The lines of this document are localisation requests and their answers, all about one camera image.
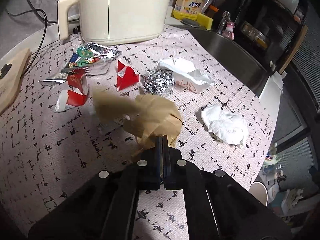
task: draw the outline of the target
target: metal screw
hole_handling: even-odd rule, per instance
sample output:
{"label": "metal screw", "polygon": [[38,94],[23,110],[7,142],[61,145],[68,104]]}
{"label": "metal screw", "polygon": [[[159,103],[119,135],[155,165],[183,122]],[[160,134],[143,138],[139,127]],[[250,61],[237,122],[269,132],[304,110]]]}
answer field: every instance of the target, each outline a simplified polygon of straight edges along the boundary
{"label": "metal screw", "polygon": [[186,166],[187,165],[187,162],[185,160],[177,160],[177,164],[179,166]]}
{"label": "metal screw", "polygon": [[100,171],[98,175],[99,175],[100,178],[105,179],[106,177],[109,176],[109,172],[107,172],[107,171]]}
{"label": "metal screw", "polygon": [[222,178],[224,175],[225,175],[225,172],[223,170],[216,170],[214,172],[214,174],[219,177],[219,178]]}
{"label": "metal screw", "polygon": [[139,161],[137,162],[137,164],[138,164],[138,166],[143,167],[143,166],[146,166],[146,165],[148,164],[148,162],[145,161],[145,160],[139,160]]}

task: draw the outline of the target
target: faucet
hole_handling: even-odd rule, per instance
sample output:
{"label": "faucet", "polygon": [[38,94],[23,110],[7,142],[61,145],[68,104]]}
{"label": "faucet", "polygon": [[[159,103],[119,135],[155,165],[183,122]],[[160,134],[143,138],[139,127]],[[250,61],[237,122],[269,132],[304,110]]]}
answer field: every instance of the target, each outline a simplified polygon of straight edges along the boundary
{"label": "faucet", "polygon": [[226,26],[226,23],[230,21],[231,14],[228,11],[224,11],[222,14],[222,20],[219,23],[219,27],[217,29],[217,34],[222,35],[223,28]]}

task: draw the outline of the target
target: black power cord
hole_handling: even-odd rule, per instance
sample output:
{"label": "black power cord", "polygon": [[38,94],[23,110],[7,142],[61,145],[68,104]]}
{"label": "black power cord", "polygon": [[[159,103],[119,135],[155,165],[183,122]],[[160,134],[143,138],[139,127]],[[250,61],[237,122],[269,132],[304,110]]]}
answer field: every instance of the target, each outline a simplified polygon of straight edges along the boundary
{"label": "black power cord", "polygon": [[45,37],[45,33],[47,31],[47,25],[48,25],[48,19],[47,19],[47,15],[46,13],[44,12],[44,10],[42,9],[33,9],[33,10],[29,10],[29,11],[25,11],[25,12],[22,12],[22,13],[19,13],[19,14],[12,14],[10,13],[7,9],[5,9],[5,11],[7,12],[7,14],[11,17],[17,17],[17,16],[20,16],[20,15],[23,15],[23,14],[26,14],[26,13],[29,13],[29,12],[41,12],[44,16],[44,31],[43,31],[43,36],[42,36],[42,40],[40,42],[40,45],[38,47],[38,50],[36,51],[33,59],[31,60],[30,64],[28,65],[28,67],[25,69],[25,71],[23,72],[22,76],[25,76],[27,74],[27,72],[30,70],[31,68],[31,65],[33,64],[33,62],[35,61],[36,57],[38,56],[39,54],[39,51],[41,49],[41,46],[43,44],[43,41],[44,41],[44,37]]}
{"label": "black power cord", "polygon": [[[33,12],[35,13],[35,15],[39,18],[39,20],[45,22],[45,19],[40,15],[38,14],[37,10],[34,8],[33,4],[31,3],[30,0],[27,0],[30,8],[33,10]],[[79,19],[73,19],[73,20],[69,20],[69,22],[77,22],[79,21]],[[57,23],[58,21],[50,21],[47,19],[47,23]]]}

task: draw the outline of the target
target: yellow sponge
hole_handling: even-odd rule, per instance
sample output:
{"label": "yellow sponge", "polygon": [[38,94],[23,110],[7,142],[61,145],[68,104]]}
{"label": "yellow sponge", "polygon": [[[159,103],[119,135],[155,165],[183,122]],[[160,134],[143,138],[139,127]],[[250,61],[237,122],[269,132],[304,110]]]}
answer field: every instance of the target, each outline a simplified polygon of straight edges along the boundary
{"label": "yellow sponge", "polygon": [[198,13],[197,22],[200,24],[200,26],[205,27],[207,30],[211,29],[213,19],[202,14]]}

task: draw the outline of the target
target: crumpled tissue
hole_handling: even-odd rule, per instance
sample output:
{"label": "crumpled tissue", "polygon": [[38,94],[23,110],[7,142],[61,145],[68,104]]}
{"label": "crumpled tissue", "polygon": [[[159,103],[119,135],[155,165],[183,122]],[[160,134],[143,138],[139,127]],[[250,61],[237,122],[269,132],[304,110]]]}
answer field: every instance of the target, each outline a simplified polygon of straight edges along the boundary
{"label": "crumpled tissue", "polygon": [[215,84],[208,75],[201,74],[191,61],[183,58],[160,60],[156,68],[172,70],[175,83],[194,93],[200,93]]}
{"label": "crumpled tissue", "polygon": [[274,83],[276,83],[276,85],[278,86],[278,88],[281,90],[281,94],[283,94],[283,80],[282,80],[282,76],[276,71],[272,76],[271,76],[272,80]]}
{"label": "crumpled tissue", "polygon": [[218,105],[209,105],[201,112],[201,118],[209,132],[213,132],[218,140],[242,148],[249,135],[247,122],[238,115],[221,110]]}

